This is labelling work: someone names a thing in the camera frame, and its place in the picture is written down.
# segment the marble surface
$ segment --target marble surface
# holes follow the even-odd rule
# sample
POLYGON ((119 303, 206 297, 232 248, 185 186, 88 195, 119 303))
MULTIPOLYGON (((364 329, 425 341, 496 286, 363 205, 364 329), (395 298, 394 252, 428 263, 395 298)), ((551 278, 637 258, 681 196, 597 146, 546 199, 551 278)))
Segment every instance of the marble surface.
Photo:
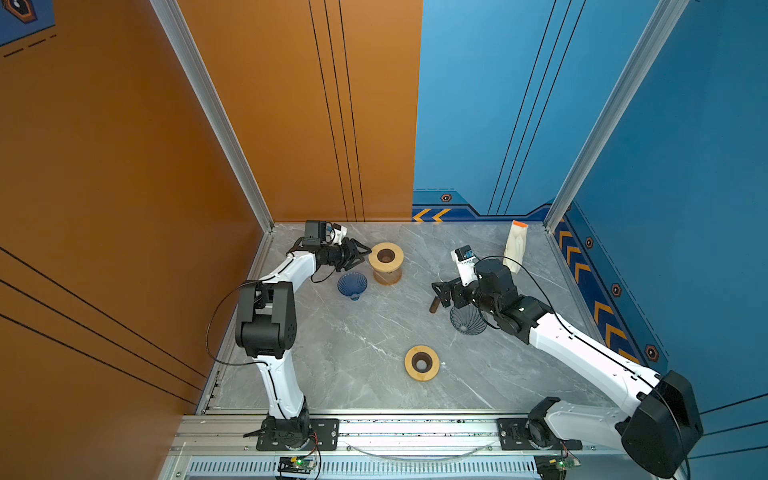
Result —
MULTIPOLYGON (((487 328, 466 336, 453 328, 449 310, 429 312, 431 283, 458 276, 450 251, 470 245, 480 256, 503 253, 509 223, 348 223, 349 237, 373 247, 389 241, 405 253, 402 279, 379 285, 366 262, 355 268, 368 278, 356 302, 342 296, 334 273, 323 283, 305 282, 296 293, 298 334, 293 347, 296 377, 310 410, 330 409, 497 409, 527 412, 545 396, 573 403, 609 406, 611 401, 546 353, 515 337, 487 328), (429 382, 406 373, 405 354, 415 345, 431 346, 440 370, 429 382)), ((263 272, 271 271, 303 234, 303 224, 278 224, 263 272)), ((542 225, 529 227, 523 264, 535 275, 555 309, 576 327, 585 318, 568 289, 542 225)), ((316 275, 322 279, 331 267, 316 275)), ((521 293, 543 300, 521 270, 514 275, 521 293)), ((235 348, 231 362, 247 361, 235 348)), ((265 409, 267 397, 256 368, 228 367, 209 411, 265 409)))

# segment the blue wall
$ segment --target blue wall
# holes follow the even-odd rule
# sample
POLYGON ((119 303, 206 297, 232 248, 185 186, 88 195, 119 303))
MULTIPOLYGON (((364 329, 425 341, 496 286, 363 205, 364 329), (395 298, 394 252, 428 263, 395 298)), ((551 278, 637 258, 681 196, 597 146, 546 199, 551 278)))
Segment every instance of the blue wall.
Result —
POLYGON ((425 0, 415 190, 455 190, 483 215, 551 201, 656 4, 425 0))
MULTIPOLYGON (((690 2, 576 197, 702 412, 768 392, 767 25, 762 0, 690 2)), ((702 418, 768 420, 768 397, 702 418)), ((766 439, 704 437, 694 477, 763 472, 768 449, 695 457, 766 439)))

